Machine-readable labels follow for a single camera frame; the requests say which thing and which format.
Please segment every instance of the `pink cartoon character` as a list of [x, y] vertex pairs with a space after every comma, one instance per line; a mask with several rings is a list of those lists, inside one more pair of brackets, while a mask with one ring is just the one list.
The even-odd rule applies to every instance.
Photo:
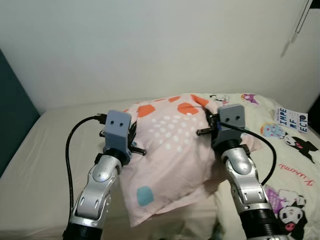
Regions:
[[258, 105], [259, 103], [255, 100], [254, 96], [255, 96], [255, 94], [244, 93], [244, 94], [241, 95], [241, 99], [242, 100], [247, 100], [252, 104], [257, 104]]

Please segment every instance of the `blue spot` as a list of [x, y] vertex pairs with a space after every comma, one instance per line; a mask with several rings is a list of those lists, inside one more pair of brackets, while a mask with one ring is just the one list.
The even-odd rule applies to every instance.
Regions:
[[137, 189], [136, 198], [138, 199], [138, 204], [143, 207], [154, 201], [154, 194], [150, 187], [142, 186]]

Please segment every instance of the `orange spot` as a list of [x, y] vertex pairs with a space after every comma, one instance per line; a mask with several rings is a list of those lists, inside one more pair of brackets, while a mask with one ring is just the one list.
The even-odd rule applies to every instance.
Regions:
[[155, 110], [156, 109], [151, 104], [140, 106], [137, 109], [138, 117], [142, 118], [144, 116], [147, 116], [148, 114], [152, 113]]
[[187, 102], [179, 104], [178, 111], [184, 115], [187, 115], [187, 113], [194, 115], [199, 112], [194, 106]]
[[180, 98], [180, 96], [174, 96], [174, 97], [169, 98], [168, 100], [170, 103], [172, 103], [174, 101], [177, 101], [179, 98]]
[[162, 101], [162, 100], [165, 100], [165, 98], [154, 100], [154, 102], [159, 102], [159, 101]]
[[207, 99], [204, 99], [202, 97], [196, 96], [194, 94], [191, 94], [192, 100], [195, 101], [196, 103], [200, 104], [202, 107], [207, 105], [209, 101]]

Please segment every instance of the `cable connector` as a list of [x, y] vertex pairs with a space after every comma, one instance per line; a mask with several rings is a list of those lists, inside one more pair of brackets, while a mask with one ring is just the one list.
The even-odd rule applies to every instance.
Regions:
[[95, 119], [99, 121], [100, 124], [105, 125], [107, 120], [107, 114], [97, 113]]

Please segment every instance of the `cartoon character print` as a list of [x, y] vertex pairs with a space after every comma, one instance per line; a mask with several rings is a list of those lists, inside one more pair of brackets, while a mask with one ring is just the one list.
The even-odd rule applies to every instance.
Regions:
[[278, 137], [283, 139], [285, 137], [286, 132], [275, 123], [268, 123], [262, 125], [260, 128], [260, 133], [265, 137]]
[[301, 138], [296, 136], [290, 136], [288, 133], [285, 133], [284, 141], [289, 146], [293, 147], [294, 149], [297, 149], [302, 155], [307, 157], [313, 164], [315, 163], [309, 151], [315, 152], [315, 151], [318, 151], [318, 148], [316, 148], [311, 142], [304, 141]]
[[264, 188], [282, 230], [294, 239], [302, 240], [308, 222], [304, 211], [306, 199], [295, 191], [280, 189], [277, 192], [268, 185]]
[[210, 98], [213, 98], [215, 101], [221, 102], [222, 105], [227, 105], [229, 103], [230, 97], [223, 93], [217, 93], [209, 96]]
[[259, 105], [259, 103], [255, 100], [255, 94], [251, 94], [251, 93], [244, 93], [241, 95], [241, 99], [242, 100], [247, 100], [252, 104], [257, 104]]

